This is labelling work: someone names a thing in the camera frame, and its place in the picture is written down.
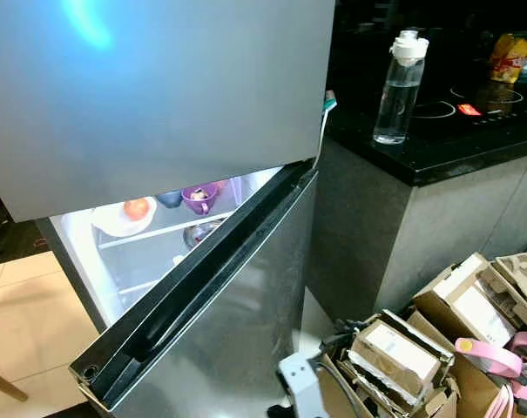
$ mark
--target open cardboard box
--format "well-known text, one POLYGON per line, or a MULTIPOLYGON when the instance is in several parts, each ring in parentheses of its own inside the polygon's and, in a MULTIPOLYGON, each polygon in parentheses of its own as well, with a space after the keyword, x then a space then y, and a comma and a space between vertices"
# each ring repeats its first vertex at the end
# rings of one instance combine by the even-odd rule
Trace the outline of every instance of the open cardboard box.
POLYGON ((527 253, 497 257, 493 267, 527 299, 527 253))
POLYGON ((520 288, 515 288, 490 265, 477 274, 479 286, 488 299, 514 327, 520 329, 527 326, 527 299, 523 297, 520 288))
MULTIPOLYGON (((455 351, 453 343, 428 322, 419 311, 416 310, 410 315, 408 323, 440 346, 455 351)), ((497 396, 499 387, 459 353, 455 355, 455 365, 450 369, 450 373, 456 378, 461 395, 456 404, 456 415, 462 418, 484 416, 497 396)), ((516 410, 513 416, 515 418, 524 417, 516 410)))
POLYGON ((434 390, 445 384, 454 362, 450 351, 389 311, 372 316, 367 323, 336 362, 353 387, 394 418, 433 416, 456 401, 454 388, 434 390))
MULTIPOLYGON (((321 361, 327 364, 334 372, 336 379, 344 379, 343 375, 337 370, 333 362, 326 354, 321 357, 321 361)), ((354 385, 349 385, 348 394, 341 389, 338 381, 325 369, 317 373, 319 386, 325 410, 331 418, 355 418, 355 406, 361 418, 375 418, 371 411, 366 407, 362 399, 352 389, 354 385)), ((425 400, 422 407, 414 414, 415 418, 456 418, 456 405, 459 397, 458 387, 455 382, 451 382, 447 388, 434 390, 425 400)))
POLYGON ((516 329, 495 308, 478 281, 490 268, 478 253, 443 270, 414 296, 418 309, 450 340, 472 337, 503 347, 516 329))

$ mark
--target white plate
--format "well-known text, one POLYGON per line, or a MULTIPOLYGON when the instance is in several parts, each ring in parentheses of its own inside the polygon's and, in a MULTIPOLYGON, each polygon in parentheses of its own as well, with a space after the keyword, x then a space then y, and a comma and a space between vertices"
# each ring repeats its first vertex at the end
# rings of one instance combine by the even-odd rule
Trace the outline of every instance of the white plate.
POLYGON ((145 198, 149 203, 149 211, 140 220, 131 220, 124 212, 124 202, 96 207, 92 211, 91 223, 103 233, 112 237, 129 237, 145 230, 152 222, 157 210, 157 201, 151 197, 145 198))

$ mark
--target red apple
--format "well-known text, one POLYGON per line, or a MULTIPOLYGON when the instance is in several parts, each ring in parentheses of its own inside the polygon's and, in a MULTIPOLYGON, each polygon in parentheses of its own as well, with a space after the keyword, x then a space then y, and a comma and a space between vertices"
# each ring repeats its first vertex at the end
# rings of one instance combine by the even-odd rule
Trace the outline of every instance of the red apple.
POLYGON ((131 220, 140 220, 149 212, 149 202, 145 198, 128 200, 124 203, 124 212, 131 220))

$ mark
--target refrigerator door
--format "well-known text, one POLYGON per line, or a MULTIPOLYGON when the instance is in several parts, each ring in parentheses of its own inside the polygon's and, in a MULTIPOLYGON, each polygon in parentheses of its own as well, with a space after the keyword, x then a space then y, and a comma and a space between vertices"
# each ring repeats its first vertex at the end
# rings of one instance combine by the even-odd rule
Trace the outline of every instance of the refrigerator door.
POLYGON ((266 416, 297 348, 316 173, 277 173, 71 365, 118 418, 266 416))
POLYGON ((16 221, 316 155, 334 0, 0 0, 16 221))

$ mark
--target refrigerator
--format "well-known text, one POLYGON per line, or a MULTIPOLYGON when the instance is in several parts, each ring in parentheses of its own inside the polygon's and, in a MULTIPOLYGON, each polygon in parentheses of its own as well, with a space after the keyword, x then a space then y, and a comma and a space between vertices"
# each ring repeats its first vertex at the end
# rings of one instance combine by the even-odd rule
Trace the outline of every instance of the refrigerator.
POLYGON ((297 347, 334 0, 0 0, 0 197, 104 416, 265 416, 297 347))

